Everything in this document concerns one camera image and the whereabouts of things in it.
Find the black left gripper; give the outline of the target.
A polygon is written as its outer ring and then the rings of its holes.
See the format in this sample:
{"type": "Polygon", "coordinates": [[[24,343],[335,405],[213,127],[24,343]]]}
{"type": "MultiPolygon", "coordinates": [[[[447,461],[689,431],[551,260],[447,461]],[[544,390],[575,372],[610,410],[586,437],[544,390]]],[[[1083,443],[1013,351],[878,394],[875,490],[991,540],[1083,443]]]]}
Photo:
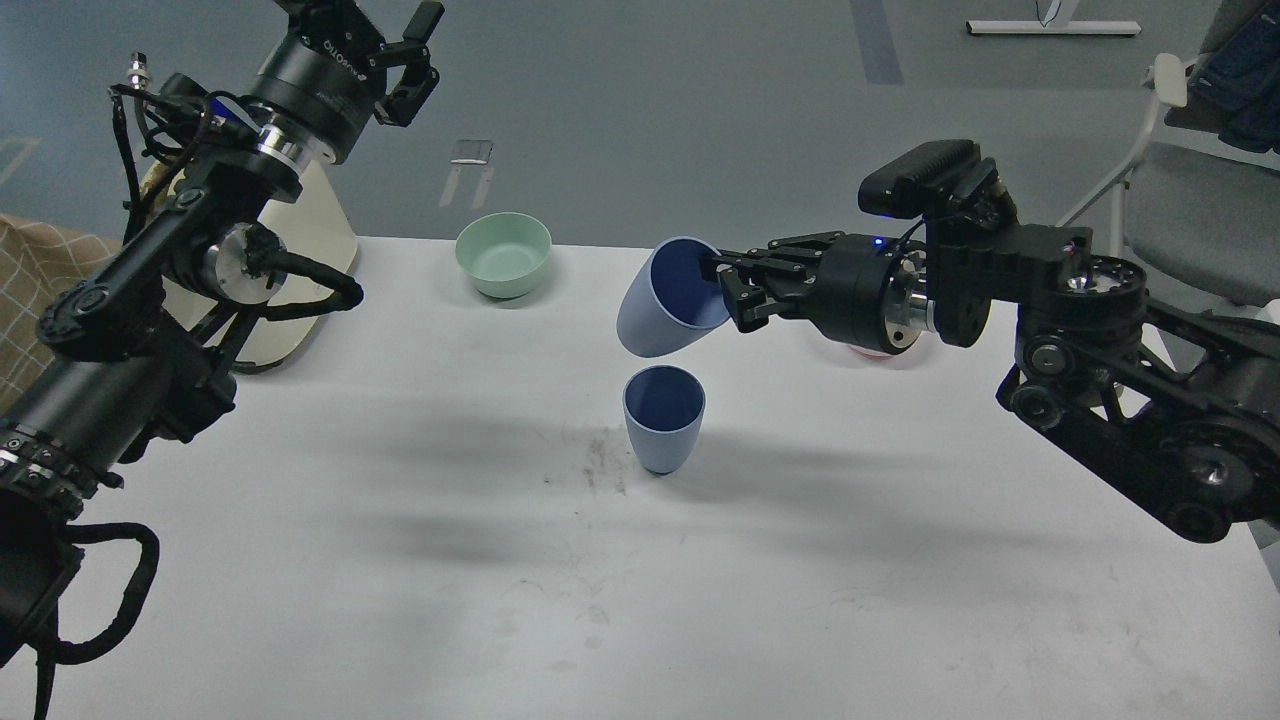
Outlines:
{"type": "Polygon", "coordinates": [[[428,46],[445,13],[439,1],[420,1],[402,40],[383,46],[384,36],[357,1],[275,0],[275,5],[288,15],[288,27],[247,95],[301,123],[328,147],[332,164],[349,156],[372,108],[379,124],[408,127],[439,85],[428,46]],[[390,68],[403,73],[381,97],[387,73],[375,69],[390,68]]]}

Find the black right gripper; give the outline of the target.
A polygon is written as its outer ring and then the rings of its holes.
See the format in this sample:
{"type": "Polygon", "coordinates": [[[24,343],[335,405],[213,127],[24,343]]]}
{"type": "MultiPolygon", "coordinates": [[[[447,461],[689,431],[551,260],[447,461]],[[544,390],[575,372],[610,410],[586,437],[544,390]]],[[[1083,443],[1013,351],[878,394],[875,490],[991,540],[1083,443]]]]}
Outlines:
{"type": "Polygon", "coordinates": [[[764,249],[701,256],[700,274],[719,275],[740,333],[773,316],[805,318],[828,340],[897,352],[934,329],[925,247],[909,237],[827,231],[772,240],[764,249]]]}

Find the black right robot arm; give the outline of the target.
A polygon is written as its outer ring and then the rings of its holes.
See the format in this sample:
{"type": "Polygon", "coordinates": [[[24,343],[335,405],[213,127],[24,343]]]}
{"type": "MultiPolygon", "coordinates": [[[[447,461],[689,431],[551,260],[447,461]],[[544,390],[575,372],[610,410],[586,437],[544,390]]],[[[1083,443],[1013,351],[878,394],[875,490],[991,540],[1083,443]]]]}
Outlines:
{"type": "Polygon", "coordinates": [[[868,176],[859,208],[915,222],[899,237],[840,231],[699,261],[742,333],[771,318],[899,355],[923,333],[970,347],[992,302],[1016,309],[996,398],[1175,534],[1221,541],[1277,524],[1277,328],[1149,296],[1134,263],[1087,228],[1025,224],[995,160],[936,141],[868,176]]]}

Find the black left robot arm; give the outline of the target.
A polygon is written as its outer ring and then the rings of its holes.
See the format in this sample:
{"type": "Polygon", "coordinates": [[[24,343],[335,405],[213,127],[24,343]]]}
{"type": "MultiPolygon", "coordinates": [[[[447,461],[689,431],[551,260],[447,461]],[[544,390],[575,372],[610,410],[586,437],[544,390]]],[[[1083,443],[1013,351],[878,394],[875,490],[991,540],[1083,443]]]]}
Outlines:
{"type": "Polygon", "coordinates": [[[78,524],[84,503],[122,486],[114,466],[151,439],[188,442],[233,410],[232,370],[259,323],[364,300],[261,211],[294,202],[311,163],[343,163],[370,120],[408,126],[439,83],[438,1],[419,3],[394,42],[355,1],[282,9],[285,36],[244,95],[183,74],[155,86],[142,53],[110,88],[123,245],[45,309],[36,334],[52,361],[3,414],[3,660],[35,651],[37,719],[58,667],[128,637],[157,574],[152,529],[78,524]]]}

